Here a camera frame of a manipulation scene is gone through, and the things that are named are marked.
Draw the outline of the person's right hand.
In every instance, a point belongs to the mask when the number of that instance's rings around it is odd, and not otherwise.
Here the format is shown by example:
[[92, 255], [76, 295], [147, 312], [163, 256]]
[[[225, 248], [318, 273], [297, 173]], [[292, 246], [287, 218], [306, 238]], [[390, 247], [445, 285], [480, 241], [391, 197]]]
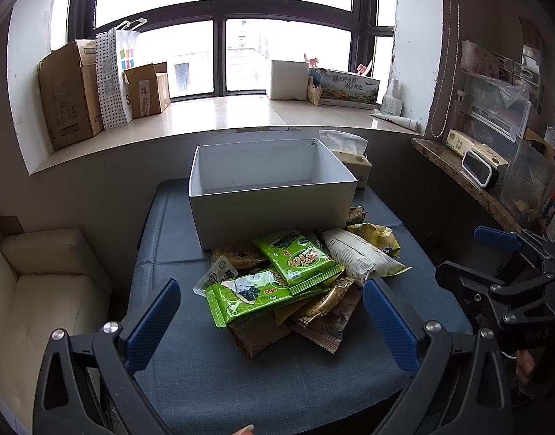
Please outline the person's right hand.
[[516, 376], [523, 385], [527, 385], [535, 368], [534, 357], [528, 351], [516, 353]]

